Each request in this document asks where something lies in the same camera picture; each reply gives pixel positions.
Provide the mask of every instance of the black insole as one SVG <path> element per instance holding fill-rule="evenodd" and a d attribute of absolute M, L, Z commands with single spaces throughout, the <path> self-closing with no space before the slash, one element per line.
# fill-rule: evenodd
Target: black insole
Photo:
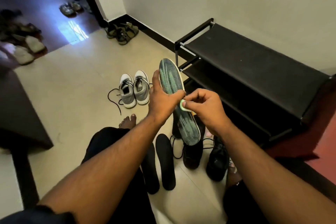
<path fill-rule="evenodd" d="M 141 163 L 146 190 L 153 195 L 159 191 L 160 184 L 155 168 L 155 149 L 153 143 L 150 145 L 145 158 Z"/>
<path fill-rule="evenodd" d="M 161 166 L 162 186 L 166 190 L 173 190 L 176 185 L 173 149 L 165 134 L 157 136 L 155 148 Z"/>

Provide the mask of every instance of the black shoe rack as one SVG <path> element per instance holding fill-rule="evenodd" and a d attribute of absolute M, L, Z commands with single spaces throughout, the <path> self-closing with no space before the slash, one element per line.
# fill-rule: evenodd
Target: black shoe rack
<path fill-rule="evenodd" d="M 209 30 L 185 44 L 198 33 Z M 299 133 L 311 123 L 319 99 L 335 86 L 328 76 L 209 19 L 175 43 L 194 57 L 179 66 L 187 93 L 219 94 L 232 122 L 260 146 Z"/>

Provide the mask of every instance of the glossy floor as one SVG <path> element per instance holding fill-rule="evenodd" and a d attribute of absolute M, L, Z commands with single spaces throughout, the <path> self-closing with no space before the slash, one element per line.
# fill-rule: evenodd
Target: glossy floor
<path fill-rule="evenodd" d="M 133 109 L 121 107 L 120 116 L 115 104 L 108 101 L 107 93 L 119 86 L 121 74 L 133 76 L 141 69 L 151 77 L 162 58 L 174 59 L 173 52 L 142 32 L 125 46 L 107 39 L 102 29 L 88 36 L 85 41 L 68 44 L 15 70 L 54 143 L 50 150 L 29 156 L 40 197 L 80 164 L 95 132 L 117 127 L 132 113 L 138 121 L 147 114 L 148 106 L 137 105 Z M 119 100 L 115 94 L 111 98 Z M 170 137 L 171 130 L 172 117 L 159 133 Z M 181 150 L 181 142 L 175 141 L 175 154 Z M 166 191 L 161 186 L 157 194 L 150 196 L 153 207 L 172 222 L 225 222 L 221 203 L 225 184 L 212 182 L 205 172 L 210 151 L 204 150 L 195 171 L 188 170 L 182 159 L 175 160 L 174 190 Z M 161 179 L 157 157 L 156 168 Z"/>
<path fill-rule="evenodd" d="M 99 29 L 92 14 L 82 12 L 74 18 L 61 14 L 59 6 L 70 0 L 0 0 L 0 9 L 19 9 L 22 23 L 33 23 L 42 31 L 42 43 L 52 52 L 66 44 L 86 39 Z"/>

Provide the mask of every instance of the bare foot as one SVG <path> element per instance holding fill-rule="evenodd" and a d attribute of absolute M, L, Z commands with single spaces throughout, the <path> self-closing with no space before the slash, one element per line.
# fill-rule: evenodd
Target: bare foot
<path fill-rule="evenodd" d="M 137 117 L 135 114 L 131 115 L 131 120 L 129 119 L 129 117 L 127 116 L 120 124 L 119 124 L 119 128 L 129 128 L 132 129 L 135 127 L 135 125 L 137 124 Z"/>
<path fill-rule="evenodd" d="M 226 188 L 228 189 L 229 187 L 236 185 L 241 180 L 242 180 L 242 177 L 237 172 L 235 165 L 231 161 L 229 168 L 227 169 Z"/>

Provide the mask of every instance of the forearm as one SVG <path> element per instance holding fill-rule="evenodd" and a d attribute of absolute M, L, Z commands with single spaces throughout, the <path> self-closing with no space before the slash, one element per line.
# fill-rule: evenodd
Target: forearm
<path fill-rule="evenodd" d="M 271 223 L 336 223 L 336 205 L 282 167 L 234 125 L 220 134 L 246 186 Z"/>
<path fill-rule="evenodd" d="M 116 143 L 59 182 L 39 204 L 72 212 L 79 223 L 106 223 L 160 129 L 146 117 Z"/>

